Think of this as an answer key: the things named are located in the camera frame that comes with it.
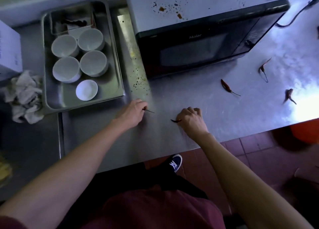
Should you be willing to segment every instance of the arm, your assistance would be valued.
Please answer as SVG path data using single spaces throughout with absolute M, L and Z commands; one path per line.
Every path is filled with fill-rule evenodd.
M 112 144 L 142 120 L 145 106 L 147 103 L 140 99 L 132 101 L 106 128 L 4 203 L 0 215 L 15 218 L 27 228 L 56 228 L 88 186 Z
M 216 141 L 208 132 L 200 109 L 183 109 L 176 119 L 203 149 L 227 197 L 249 228 L 313 228 L 285 199 Z

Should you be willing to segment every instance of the white box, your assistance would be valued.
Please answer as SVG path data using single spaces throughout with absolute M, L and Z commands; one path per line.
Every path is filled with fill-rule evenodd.
M 0 20 L 0 81 L 22 72 L 20 34 Z

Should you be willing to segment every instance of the microwave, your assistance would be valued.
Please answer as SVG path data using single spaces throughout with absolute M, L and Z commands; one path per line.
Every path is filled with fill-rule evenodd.
M 288 0 L 127 0 L 146 76 L 242 57 L 290 8 Z

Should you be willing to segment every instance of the forearm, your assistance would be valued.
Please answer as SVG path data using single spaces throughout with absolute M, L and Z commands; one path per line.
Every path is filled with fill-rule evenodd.
M 111 122 L 8 200 L 0 207 L 0 215 L 16 218 L 27 227 L 55 228 L 123 132 L 121 126 Z
M 206 134 L 196 141 L 227 197 L 250 228 L 312 228 L 279 194 Z

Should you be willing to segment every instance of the hand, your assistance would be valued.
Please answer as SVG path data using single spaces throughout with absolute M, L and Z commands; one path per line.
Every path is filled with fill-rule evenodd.
M 130 102 L 122 108 L 122 110 L 116 115 L 116 121 L 118 121 L 125 130 L 135 127 L 143 118 L 143 108 L 147 107 L 147 102 L 143 102 L 141 99 L 136 99 Z
M 194 141 L 202 135 L 209 134 L 203 120 L 202 110 L 199 108 L 184 108 L 181 113 L 177 115 L 176 120 L 180 121 L 178 125 L 180 125 L 185 133 Z

